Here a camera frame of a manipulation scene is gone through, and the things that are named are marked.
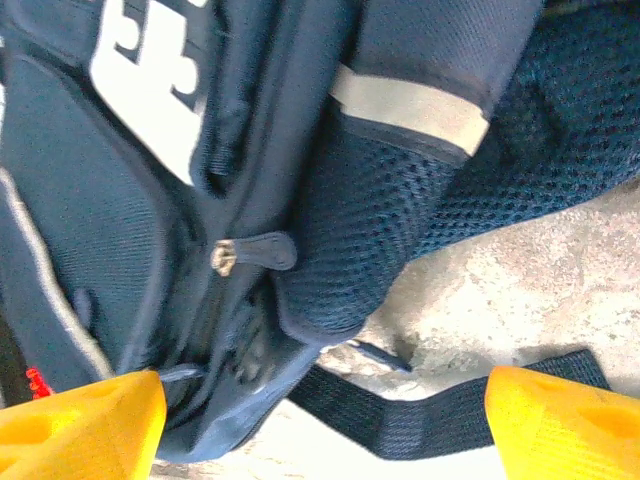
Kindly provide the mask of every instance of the backpack strap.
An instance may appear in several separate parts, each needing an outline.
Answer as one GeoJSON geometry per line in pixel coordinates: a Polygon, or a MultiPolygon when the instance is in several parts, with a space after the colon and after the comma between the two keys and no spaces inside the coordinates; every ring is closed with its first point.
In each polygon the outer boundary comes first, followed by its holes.
{"type": "MultiPolygon", "coordinates": [[[[588,350],[526,368],[610,389],[588,350]]],[[[289,399],[378,457],[419,460],[493,444],[484,411],[486,386],[487,377],[483,377],[423,400],[394,401],[316,366],[289,399]]]]}

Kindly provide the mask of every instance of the navy blue backpack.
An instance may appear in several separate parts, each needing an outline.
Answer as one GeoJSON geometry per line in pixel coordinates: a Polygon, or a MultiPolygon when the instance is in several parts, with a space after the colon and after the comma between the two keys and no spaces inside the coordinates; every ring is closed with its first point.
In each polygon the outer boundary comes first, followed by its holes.
{"type": "MultiPolygon", "coordinates": [[[[412,259],[640,173],[638,2],[0,0],[0,17],[3,316],[56,391],[158,371],[173,462],[238,448],[286,397],[387,459],[490,444],[486,379],[391,402],[320,351],[412,259]]],[[[608,388],[589,352],[531,368],[608,388]]]]}

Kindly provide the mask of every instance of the yellow plastic object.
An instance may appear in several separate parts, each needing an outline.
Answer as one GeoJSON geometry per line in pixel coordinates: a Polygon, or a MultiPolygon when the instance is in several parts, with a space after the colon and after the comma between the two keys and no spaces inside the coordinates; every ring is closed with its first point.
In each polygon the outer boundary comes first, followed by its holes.
{"type": "Polygon", "coordinates": [[[0,410],[0,480],[147,479],[165,417],[155,372],[0,410]]]}
{"type": "Polygon", "coordinates": [[[640,479],[640,400],[497,367],[485,407],[509,480],[640,479]]]}

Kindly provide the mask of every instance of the white logo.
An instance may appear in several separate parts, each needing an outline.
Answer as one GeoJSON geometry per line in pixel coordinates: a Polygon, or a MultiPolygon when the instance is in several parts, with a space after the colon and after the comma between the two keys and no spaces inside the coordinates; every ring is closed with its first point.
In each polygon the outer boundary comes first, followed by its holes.
{"type": "MultiPolygon", "coordinates": [[[[180,1],[189,8],[207,3],[180,1]]],[[[196,93],[198,82],[207,79],[199,78],[202,72],[197,63],[184,53],[185,17],[156,0],[137,3],[142,8],[132,10],[124,0],[105,0],[91,80],[107,105],[158,160],[193,185],[189,164],[206,103],[206,94],[196,93]]]]}

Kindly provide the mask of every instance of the concrete floor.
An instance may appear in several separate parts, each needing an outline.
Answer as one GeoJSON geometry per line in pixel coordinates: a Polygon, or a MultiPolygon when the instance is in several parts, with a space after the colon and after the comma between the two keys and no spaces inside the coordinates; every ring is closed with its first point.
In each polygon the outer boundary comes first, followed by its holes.
{"type": "MultiPolygon", "coordinates": [[[[588,346],[613,388],[640,397],[640,179],[590,203],[453,245],[409,265],[363,339],[409,354],[411,375],[348,347],[322,363],[389,398],[417,399],[499,364],[588,346]]],[[[153,479],[504,478],[495,448],[392,463],[284,402],[222,460],[158,465],[153,479]]]]}

